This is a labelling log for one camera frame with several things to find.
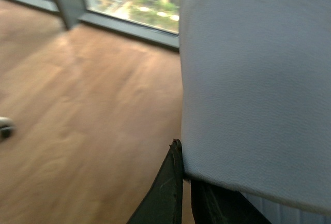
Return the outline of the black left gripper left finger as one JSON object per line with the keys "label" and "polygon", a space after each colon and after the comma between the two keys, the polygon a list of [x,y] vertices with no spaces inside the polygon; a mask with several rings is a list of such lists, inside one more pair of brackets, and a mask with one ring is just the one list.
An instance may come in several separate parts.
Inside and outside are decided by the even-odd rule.
{"label": "black left gripper left finger", "polygon": [[183,207],[183,154],[174,139],[162,165],[128,223],[181,223]]}

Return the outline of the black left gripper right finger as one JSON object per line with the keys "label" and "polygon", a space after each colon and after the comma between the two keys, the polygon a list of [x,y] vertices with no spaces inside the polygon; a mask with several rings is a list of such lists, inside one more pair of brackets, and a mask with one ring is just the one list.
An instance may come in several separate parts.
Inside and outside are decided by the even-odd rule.
{"label": "black left gripper right finger", "polygon": [[195,223],[270,223],[240,192],[192,180],[191,208]]}

